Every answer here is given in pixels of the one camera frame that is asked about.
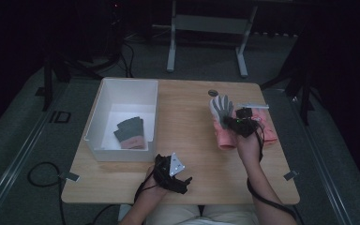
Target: person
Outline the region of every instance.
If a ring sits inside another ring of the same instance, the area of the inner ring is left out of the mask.
[[[257,135],[244,138],[236,136],[238,155],[247,172],[248,181],[258,195],[266,200],[282,205],[276,192],[269,184],[260,165],[261,148]],[[147,175],[153,170],[150,167]],[[297,224],[294,217],[272,205],[262,202],[253,196],[254,205],[206,205],[202,216],[199,215],[197,205],[159,205],[169,190],[157,186],[154,176],[150,176],[145,183],[152,187],[142,191],[120,225],[203,225],[203,224]]]

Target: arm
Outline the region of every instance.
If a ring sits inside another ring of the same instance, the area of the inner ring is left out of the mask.
[[[237,146],[239,157],[247,170],[247,177],[253,189],[266,200],[282,204],[260,165],[260,147],[256,135],[251,134],[247,138],[237,135]],[[288,213],[261,202],[255,197],[253,197],[253,202],[260,224],[296,224],[296,221]]]
[[[148,169],[146,177],[153,169],[154,166]],[[144,188],[155,187],[146,189],[140,193],[137,201],[119,223],[120,225],[142,225],[147,216],[154,211],[163,197],[165,197],[166,193],[168,193],[167,189],[156,186],[156,184],[157,182],[155,181],[154,176],[151,176],[145,183]]]

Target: power cord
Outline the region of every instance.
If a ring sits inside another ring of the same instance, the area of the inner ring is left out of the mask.
[[[48,184],[40,184],[37,183],[33,180],[32,178],[32,174],[34,172],[35,169],[37,169],[40,166],[43,165],[48,165],[48,166],[52,166],[55,169],[56,175],[57,175],[57,181],[55,182],[51,182]],[[63,225],[66,225],[66,218],[64,215],[64,210],[63,210],[63,201],[61,201],[61,194],[62,194],[62,190],[63,190],[63,178],[60,177],[60,170],[59,168],[52,162],[49,161],[44,161],[44,162],[39,162],[37,165],[35,165],[33,168],[31,168],[31,170],[28,172],[27,174],[27,180],[28,182],[35,187],[38,188],[47,188],[47,187],[52,187],[55,185],[58,185],[58,201],[59,201],[59,207],[60,207],[60,217],[61,217],[61,222]],[[114,204],[110,204],[105,206],[102,210],[100,210],[100,212],[95,216],[95,218],[93,219],[92,223],[87,223],[86,225],[95,225],[96,222],[98,221],[98,218],[109,208],[111,208],[112,206],[114,206]]]

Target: wooden table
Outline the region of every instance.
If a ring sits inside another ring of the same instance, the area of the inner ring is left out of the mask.
[[[259,85],[246,82],[158,82],[157,152],[162,156],[174,152],[180,158],[186,169],[176,176],[178,179],[193,177],[186,194],[171,192],[162,203],[252,203],[247,174],[237,151],[218,149],[208,107],[211,97],[207,92],[215,89],[221,95],[228,95],[237,109],[237,103],[265,103]],[[267,117],[274,128],[270,115]],[[90,119],[89,116],[83,136]],[[280,142],[266,145],[263,154],[262,167],[279,198],[286,204],[298,203],[294,181],[283,178],[290,169]],[[81,139],[70,170],[81,179],[77,183],[66,182],[62,200],[66,203],[133,203],[136,189],[151,165],[153,163],[97,162]]]

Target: glove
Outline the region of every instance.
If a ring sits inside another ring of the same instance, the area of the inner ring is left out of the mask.
[[[143,120],[138,116],[125,120],[118,125],[113,134],[121,144],[122,149],[143,149],[144,132]]]
[[[221,150],[232,150],[236,148],[236,139],[233,132],[224,123],[224,117],[235,117],[233,103],[227,96],[216,96],[209,102],[210,112],[213,115],[213,126],[217,138],[218,148]]]
[[[267,117],[265,115],[264,109],[253,108],[252,114],[253,115],[251,118],[259,120],[262,123],[262,126],[264,127],[264,129],[262,130],[264,135],[264,144],[274,143],[278,139],[278,137],[274,133],[271,126],[267,123]]]

